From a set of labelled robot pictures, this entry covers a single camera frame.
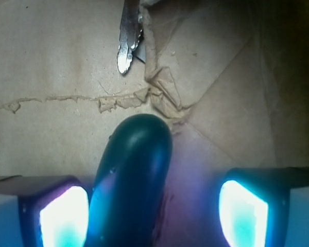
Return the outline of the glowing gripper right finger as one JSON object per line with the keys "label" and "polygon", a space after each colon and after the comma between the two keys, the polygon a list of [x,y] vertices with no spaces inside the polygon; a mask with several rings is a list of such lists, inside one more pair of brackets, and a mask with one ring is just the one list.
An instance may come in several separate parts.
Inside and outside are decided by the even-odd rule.
{"label": "glowing gripper right finger", "polygon": [[233,168],[218,212],[229,246],[309,246],[309,167]]}

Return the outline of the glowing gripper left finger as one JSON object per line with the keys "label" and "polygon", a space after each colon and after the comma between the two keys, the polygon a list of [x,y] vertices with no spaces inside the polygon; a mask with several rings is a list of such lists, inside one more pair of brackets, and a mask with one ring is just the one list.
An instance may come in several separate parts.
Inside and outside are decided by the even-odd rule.
{"label": "glowing gripper left finger", "polygon": [[0,246],[84,246],[88,223],[75,176],[0,176]]}

